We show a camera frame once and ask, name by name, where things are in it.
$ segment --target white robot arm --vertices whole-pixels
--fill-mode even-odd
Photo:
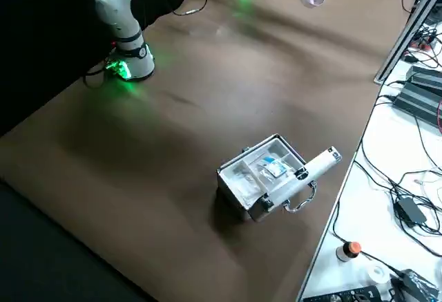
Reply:
[[[141,81],[149,77],[155,64],[144,42],[142,29],[131,12],[131,0],[95,0],[99,18],[115,36],[116,49],[107,69],[125,80]]]
[[[131,12],[132,0],[95,0],[99,18],[115,36],[116,48],[106,69],[126,81],[149,77],[155,68],[153,56],[144,41],[142,29]],[[324,0],[301,0],[306,6],[318,6]]]

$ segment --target orange button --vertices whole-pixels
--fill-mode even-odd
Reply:
[[[348,249],[353,254],[359,254],[362,250],[361,245],[358,242],[351,242]]]

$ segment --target brown table surface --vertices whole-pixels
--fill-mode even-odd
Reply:
[[[146,31],[150,80],[76,82],[0,139],[0,175],[161,302],[293,301],[406,17],[400,0],[209,0],[163,17]],[[273,133],[343,163],[299,214],[237,223],[215,171]]]

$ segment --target black backdrop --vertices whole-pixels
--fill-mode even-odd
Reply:
[[[111,34],[94,0],[0,2],[1,136],[105,58]],[[133,0],[132,11],[147,26],[169,9],[165,0]]]

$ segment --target black device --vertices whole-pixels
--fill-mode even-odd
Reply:
[[[376,286],[367,286],[354,290],[307,297],[302,302],[382,302],[382,299]]]
[[[390,282],[394,289],[394,302],[411,301],[408,295],[418,302],[438,301],[439,289],[437,286],[413,270],[401,271],[400,278],[392,278]]]
[[[442,97],[442,73],[437,70],[412,66],[407,72],[407,80]]]
[[[402,198],[394,203],[394,211],[410,228],[427,221],[427,218],[411,197]]]
[[[441,96],[407,82],[393,105],[437,128],[436,111],[441,100]]]

